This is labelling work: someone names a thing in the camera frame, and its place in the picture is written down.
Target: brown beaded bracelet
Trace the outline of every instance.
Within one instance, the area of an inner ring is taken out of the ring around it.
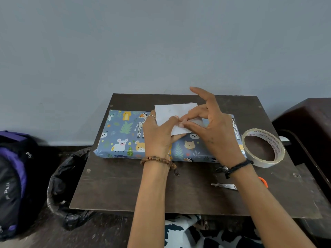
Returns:
[[[166,159],[166,158],[160,158],[160,157],[156,157],[156,156],[143,157],[140,161],[140,164],[144,165],[147,161],[157,161],[157,162],[160,162],[160,163],[165,163],[169,166],[170,170],[173,170],[173,172],[175,173],[176,176],[179,176],[179,173],[176,170],[177,169],[176,164],[174,162]]]

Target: scissors blade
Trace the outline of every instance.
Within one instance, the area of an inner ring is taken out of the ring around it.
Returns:
[[[237,187],[234,184],[226,184],[226,183],[212,183],[211,185],[215,187],[223,187],[223,188],[228,188],[232,190],[237,190]]]

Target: blue wrapping paper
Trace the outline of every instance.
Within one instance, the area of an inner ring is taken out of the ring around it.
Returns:
[[[145,143],[142,126],[149,114],[147,111],[110,110],[94,153],[102,158],[143,158]],[[234,116],[231,116],[238,145],[245,155]],[[209,124],[208,119],[203,121],[206,126]],[[169,148],[169,156],[172,161],[218,162],[195,133],[174,142]]]

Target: scissors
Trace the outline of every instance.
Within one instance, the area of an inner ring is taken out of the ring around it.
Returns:
[[[265,185],[265,187],[268,188],[268,184],[267,181],[264,180],[263,178],[259,177],[259,179],[263,182],[263,184]],[[215,186],[215,187],[223,187],[223,188],[228,188],[228,189],[232,189],[232,190],[238,190],[237,187],[234,184],[226,184],[226,183],[211,183],[211,185]]]

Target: white card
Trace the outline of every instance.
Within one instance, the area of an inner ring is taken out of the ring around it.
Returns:
[[[188,111],[194,107],[196,107],[197,103],[190,103],[190,104],[167,104],[167,105],[155,105],[155,114],[156,114],[156,123],[158,126],[163,125],[170,117],[178,116],[181,118]],[[191,119],[190,121],[205,127],[202,119],[197,117],[195,119]],[[177,125],[171,131],[171,135],[178,135],[183,133],[191,133],[189,129],[180,128]]]

